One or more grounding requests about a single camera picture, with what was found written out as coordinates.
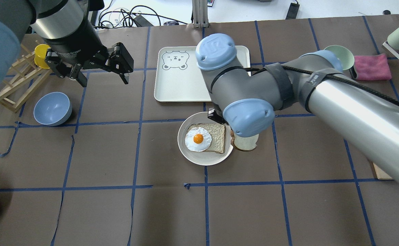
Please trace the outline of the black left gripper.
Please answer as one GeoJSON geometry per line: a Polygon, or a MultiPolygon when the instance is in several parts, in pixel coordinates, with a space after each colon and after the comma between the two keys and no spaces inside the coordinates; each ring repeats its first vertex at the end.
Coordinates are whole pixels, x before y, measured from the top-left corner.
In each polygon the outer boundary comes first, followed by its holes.
{"type": "Polygon", "coordinates": [[[56,53],[48,55],[46,62],[57,77],[70,78],[87,87],[87,78],[81,70],[103,69],[116,73],[125,85],[129,84],[134,67],[129,51],[121,42],[105,47],[88,20],[65,37],[44,40],[56,53]]]}

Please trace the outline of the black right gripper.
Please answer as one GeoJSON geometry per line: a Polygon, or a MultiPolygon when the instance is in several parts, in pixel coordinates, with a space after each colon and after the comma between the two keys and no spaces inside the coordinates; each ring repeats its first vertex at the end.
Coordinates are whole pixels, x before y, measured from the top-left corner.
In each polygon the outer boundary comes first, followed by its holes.
{"type": "Polygon", "coordinates": [[[219,123],[221,125],[228,124],[228,122],[223,118],[223,116],[218,114],[218,111],[215,108],[210,108],[208,110],[208,119],[219,123]]]}

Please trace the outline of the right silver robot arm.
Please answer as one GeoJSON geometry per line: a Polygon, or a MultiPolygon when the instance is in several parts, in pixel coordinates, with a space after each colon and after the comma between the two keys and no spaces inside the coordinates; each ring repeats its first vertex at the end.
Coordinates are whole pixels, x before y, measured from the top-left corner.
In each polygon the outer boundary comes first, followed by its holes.
{"type": "Polygon", "coordinates": [[[299,103],[399,183],[399,101],[345,76],[334,53],[304,54],[249,76],[233,39],[215,33],[198,43],[195,56],[214,105],[209,119],[252,137],[276,111],[299,103]]]}

